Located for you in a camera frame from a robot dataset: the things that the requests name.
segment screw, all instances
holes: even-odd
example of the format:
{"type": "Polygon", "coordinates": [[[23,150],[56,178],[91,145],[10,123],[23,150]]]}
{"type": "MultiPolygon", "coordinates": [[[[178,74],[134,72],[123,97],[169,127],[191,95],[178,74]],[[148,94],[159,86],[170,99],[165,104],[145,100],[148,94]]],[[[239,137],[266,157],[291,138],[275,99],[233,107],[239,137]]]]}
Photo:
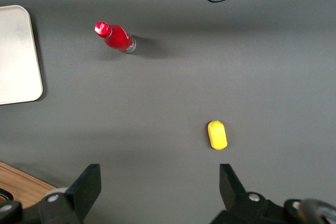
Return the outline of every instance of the screw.
{"type": "Polygon", "coordinates": [[[250,195],[248,196],[248,198],[249,198],[250,200],[252,200],[252,201],[255,201],[255,202],[260,201],[260,197],[259,197],[258,195],[256,195],[256,194],[250,194],[250,195]]]}
{"type": "Polygon", "coordinates": [[[56,201],[56,200],[58,199],[58,197],[59,197],[58,194],[56,194],[56,195],[52,195],[52,196],[50,196],[50,197],[47,199],[47,201],[48,201],[48,202],[54,202],[54,201],[56,201]]]}
{"type": "Polygon", "coordinates": [[[12,205],[4,205],[2,208],[0,208],[0,212],[6,212],[13,208],[12,205]]]}
{"type": "Polygon", "coordinates": [[[298,209],[299,209],[299,206],[300,206],[300,202],[298,202],[298,201],[294,201],[293,204],[292,204],[292,206],[293,206],[296,210],[298,210],[298,209]]]}

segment wooden surface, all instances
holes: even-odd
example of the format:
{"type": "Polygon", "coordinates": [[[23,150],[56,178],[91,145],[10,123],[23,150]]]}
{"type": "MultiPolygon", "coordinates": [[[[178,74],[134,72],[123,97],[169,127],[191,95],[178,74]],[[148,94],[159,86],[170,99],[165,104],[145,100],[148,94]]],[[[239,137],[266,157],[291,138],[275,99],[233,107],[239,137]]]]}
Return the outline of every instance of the wooden surface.
{"type": "Polygon", "coordinates": [[[0,162],[0,188],[10,192],[23,208],[39,202],[47,192],[55,189],[33,176],[0,162]]]}

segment gray table surface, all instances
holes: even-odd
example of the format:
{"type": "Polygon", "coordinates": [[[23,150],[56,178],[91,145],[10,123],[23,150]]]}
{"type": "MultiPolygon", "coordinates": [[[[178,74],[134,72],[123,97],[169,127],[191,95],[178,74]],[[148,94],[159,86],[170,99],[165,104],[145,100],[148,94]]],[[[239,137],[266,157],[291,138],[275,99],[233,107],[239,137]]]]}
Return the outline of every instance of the gray table surface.
{"type": "Polygon", "coordinates": [[[335,0],[0,0],[31,14],[44,94],[0,106],[1,161],[57,187],[101,164],[86,223],[209,223],[247,190],[336,204],[335,0]],[[137,36],[108,48],[97,21],[137,36]],[[228,148],[206,132],[222,121],[228,148]]]}

